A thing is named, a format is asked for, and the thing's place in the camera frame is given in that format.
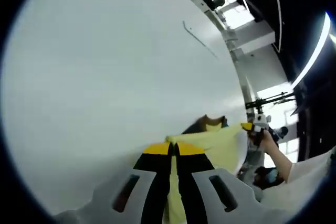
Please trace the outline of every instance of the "person's arm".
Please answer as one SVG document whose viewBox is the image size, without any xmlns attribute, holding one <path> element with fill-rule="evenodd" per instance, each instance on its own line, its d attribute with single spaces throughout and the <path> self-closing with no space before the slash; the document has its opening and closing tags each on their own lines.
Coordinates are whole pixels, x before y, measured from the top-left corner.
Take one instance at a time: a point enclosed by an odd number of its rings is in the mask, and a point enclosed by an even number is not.
<svg viewBox="0 0 336 224">
<path fill-rule="evenodd" d="M 279 150 L 278 146 L 273 141 L 271 134 L 266 130 L 264 131 L 264 139 L 260 146 L 264 148 L 268 155 L 270 155 L 278 172 L 287 183 L 292 168 L 292 162 Z"/>
</svg>

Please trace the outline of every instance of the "black and yellow object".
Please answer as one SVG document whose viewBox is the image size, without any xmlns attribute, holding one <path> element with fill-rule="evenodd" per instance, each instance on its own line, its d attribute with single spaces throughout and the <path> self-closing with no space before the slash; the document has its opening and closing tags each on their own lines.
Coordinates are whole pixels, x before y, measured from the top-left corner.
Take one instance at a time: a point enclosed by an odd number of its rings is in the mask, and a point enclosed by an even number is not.
<svg viewBox="0 0 336 224">
<path fill-rule="evenodd" d="M 134 169 L 156 172 L 149 189 L 141 217 L 141 223 L 162 223 L 163 211 L 170 191 L 173 144 L 152 144 L 146 148 Z"/>
<path fill-rule="evenodd" d="M 260 146 L 262 139 L 264 138 L 264 129 L 253 123 L 242 123 L 243 130 L 248 132 L 250 138 L 252 138 L 254 145 Z"/>
<path fill-rule="evenodd" d="M 201 148 L 192 144 L 175 145 L 176 168 L 179 176 L 178 190 L 188 223 L 207 223 L 206 211 L 201 193 L 192 173 L 214 169 Z"/>
</svg>

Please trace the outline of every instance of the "white curved surface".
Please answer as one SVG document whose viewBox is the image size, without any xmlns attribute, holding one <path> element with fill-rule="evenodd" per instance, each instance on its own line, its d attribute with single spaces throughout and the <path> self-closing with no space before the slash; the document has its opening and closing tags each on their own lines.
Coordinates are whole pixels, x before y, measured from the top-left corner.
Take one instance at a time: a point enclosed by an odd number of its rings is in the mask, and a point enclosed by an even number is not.
<svg viewBox="0 0 336 224">
<path fill-rule="evenodd" d="M 13 161 L 51 214 L 205 113 L 246 120 L 221 34 L 189 0 L 28 0 L 5 52 L 2 111 Z"/>
</svg>

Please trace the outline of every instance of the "face mask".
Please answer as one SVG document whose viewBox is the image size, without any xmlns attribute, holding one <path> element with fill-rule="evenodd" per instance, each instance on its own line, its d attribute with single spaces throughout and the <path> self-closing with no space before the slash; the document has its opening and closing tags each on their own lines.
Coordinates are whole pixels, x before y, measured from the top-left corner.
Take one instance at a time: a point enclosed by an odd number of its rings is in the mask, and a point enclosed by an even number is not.
<svg viewBox="0 0 336 224">
<path fill-rule="evenodd" d="M 268 183 L 274 183 L 277 180 L 277 176 L 278 176 L 278 170 L 273 169 L 269 172 L 269 174 L 267 174 L 266 181 Z"/>
</svg>

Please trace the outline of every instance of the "yellow cloth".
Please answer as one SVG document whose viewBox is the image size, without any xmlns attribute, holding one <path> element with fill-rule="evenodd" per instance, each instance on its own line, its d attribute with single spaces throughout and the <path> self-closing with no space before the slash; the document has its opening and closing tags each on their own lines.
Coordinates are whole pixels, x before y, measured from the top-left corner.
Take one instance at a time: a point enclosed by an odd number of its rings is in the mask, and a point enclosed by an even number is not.
<svg viewBox="0 0 336 224">
<path fill-rule="evenodd" d="M 238 124 L 214 132 L 168 136 L 166 141 L 174 144 L 176 142 L 189 143 L 202 148 L 215 168 L 225 168 L 233 173 L 238 163 L 237 141 L 235 136 L 240 130 L 242 130 L 242 127 Z M 172 157 L 170 192 L 168 194 L 170 224 L 182 224 L 186 221 L 181 195 L 178 191 L 178 184 L 176 158 Z"/>
<path fill-rule="evenodd" d="M 219 131 L 222 128 L 222 123 L 218 125 L 206 124 L 205 128 L 206 128 L 206 131 Z"/>
</svg>

